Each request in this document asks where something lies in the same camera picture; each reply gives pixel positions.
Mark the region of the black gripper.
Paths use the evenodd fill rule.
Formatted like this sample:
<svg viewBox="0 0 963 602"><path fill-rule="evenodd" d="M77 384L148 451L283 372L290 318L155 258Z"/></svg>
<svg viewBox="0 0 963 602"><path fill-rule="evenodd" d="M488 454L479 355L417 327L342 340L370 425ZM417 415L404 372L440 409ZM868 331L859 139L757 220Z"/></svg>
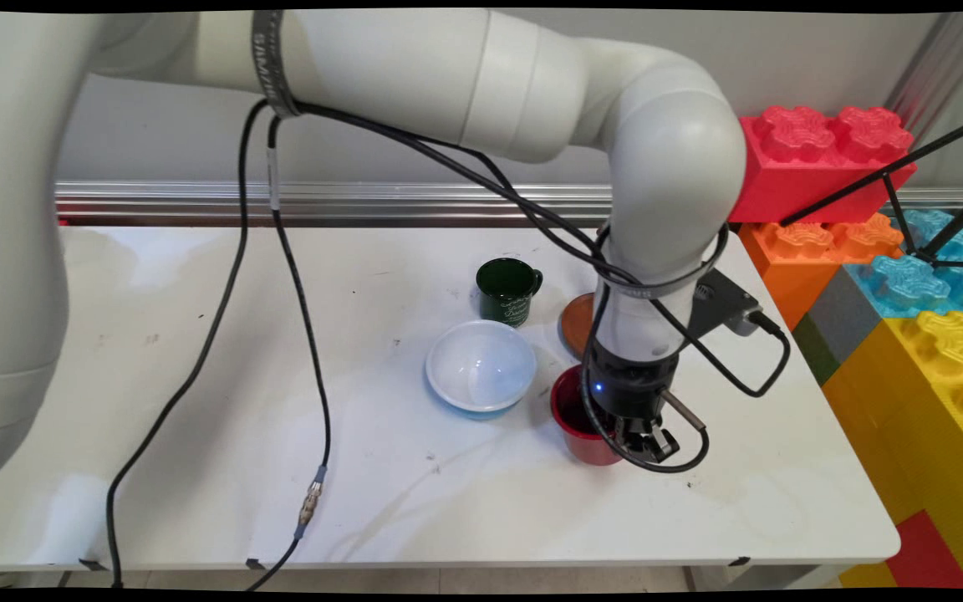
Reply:
<svg viewBox="0 0 963 602"><path fill-rule="evenodd" d="M664 393L671 388L679 354L646 362L627 360L595 340L586 362L593 402L616 416L615 439L632 457L664 465L680 443L662 427Z"/></svg>

